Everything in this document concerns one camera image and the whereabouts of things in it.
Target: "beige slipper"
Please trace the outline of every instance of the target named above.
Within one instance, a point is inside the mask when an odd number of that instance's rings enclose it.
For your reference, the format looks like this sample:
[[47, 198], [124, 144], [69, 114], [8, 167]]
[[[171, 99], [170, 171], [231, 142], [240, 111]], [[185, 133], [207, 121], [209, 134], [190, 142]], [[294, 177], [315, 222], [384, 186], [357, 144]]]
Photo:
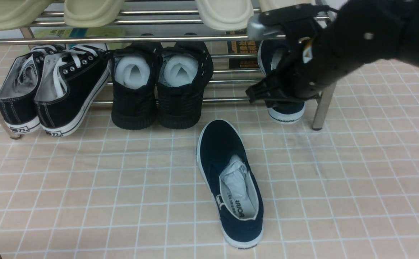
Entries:
[[203, 23], [219, 31], [246, 28], [254, 15], [251, 0], [195, 0]]
[[268, 10], [279, 9], [291, 5], [312, 4], [315, 5], [314, 0], [259, 0], [261, 10], [266, 12]]
[[80, 28], [96, 28], [113, 22], [125, 0], [65, 0], [64, 21]]
[[53, 0], [0, 0], [0, 31], [35, 21]]

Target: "navy slip-on shoe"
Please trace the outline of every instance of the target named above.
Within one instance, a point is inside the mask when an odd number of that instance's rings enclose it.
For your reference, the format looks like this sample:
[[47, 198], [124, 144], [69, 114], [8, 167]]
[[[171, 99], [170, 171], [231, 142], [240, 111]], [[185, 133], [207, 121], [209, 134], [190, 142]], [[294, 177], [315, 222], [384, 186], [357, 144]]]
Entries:
[[208, 123], [200, 135], [197, 161], [226, 241], [239, 249], [256, 246], [263, 234], [264, 205], [235, 128], [225, 120]]
[[[262, 74], [270, 74], [280, 62], [282, 56], [289, 51], [286, 41], [262, 41], [257, 53], [257, 64]], [[270, 117], [281, 124], [292, 124], [304, 115], [305, 102], [279, 102], [279, 106], [267, 108]]]

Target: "tile floor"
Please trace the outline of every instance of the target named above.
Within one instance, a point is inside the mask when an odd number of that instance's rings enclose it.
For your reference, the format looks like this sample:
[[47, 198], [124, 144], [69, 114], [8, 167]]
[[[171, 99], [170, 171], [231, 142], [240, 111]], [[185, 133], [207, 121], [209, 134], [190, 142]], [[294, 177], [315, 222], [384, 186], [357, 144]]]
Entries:
[[[20, 50], [0, 47], [0, 86]], [[243, 96], [245, 87], [210, 86], [207, 96]], [[319, 132], [310, 129], [315, 107], [308, 102], [303, 120], [289, 126], [272, 122], [262, 105], [225, 104], [205, 105], [200, 123], [183, 131], [123, 131], [103, 108], [66, 138], [37, 132], [12, 141], [0, 128], [0, 252], [419, 258], [419, 69], [383, 61], [341, 80]], [[262, 192], [265, 234], [254, 249], [224, 242], [195, 164], [200, 131], [216, 118], [242, 134]]]

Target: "black shoe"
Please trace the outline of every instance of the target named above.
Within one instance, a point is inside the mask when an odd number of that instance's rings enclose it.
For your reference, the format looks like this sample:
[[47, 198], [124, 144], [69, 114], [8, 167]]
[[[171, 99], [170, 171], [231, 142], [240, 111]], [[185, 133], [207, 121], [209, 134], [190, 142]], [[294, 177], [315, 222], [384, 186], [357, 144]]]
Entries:
[[119, 128], [141, 130], [154, 123], [155, 84], [162, 66], [162, 49], [159, 42], [141, 42], [112, 52], [112, 122]]
[[203, 92], [213, 77], [210, 53], [202, 41], [180, 41], [162, 55], [158, 121], [166, 128], [190, 128], [200, 120]]
[[42, 80], [43, 62], [46, 56], [64, 49], [63, 45], [36, 46], [15, 59], [0, 90], [0, 111], [14, 133], [27, 134], [40, 128], [34, 96]]
[[82, 123], [109, 76], [106, 50], [106, 44], [78, 44], [45, 60], [34, 101], [49, 136], [68, 136]]

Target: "robotic arm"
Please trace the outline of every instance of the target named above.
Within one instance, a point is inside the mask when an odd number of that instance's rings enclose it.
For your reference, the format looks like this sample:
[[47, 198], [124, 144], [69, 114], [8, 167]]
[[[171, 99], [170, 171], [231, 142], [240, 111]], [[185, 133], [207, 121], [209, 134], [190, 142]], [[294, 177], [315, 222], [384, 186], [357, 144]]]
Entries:
[[[322, 28], [315, 17], [336, 12]], [[316, 99], [325, 87], [379, 59], [419, 67], [419, 0], [349, 0], [339, 11], [301, 4], [261, 13], [248, 25], [254, 40], [282, 31], [290, 53], [270, 75], [246, 90], [250, 102]]]

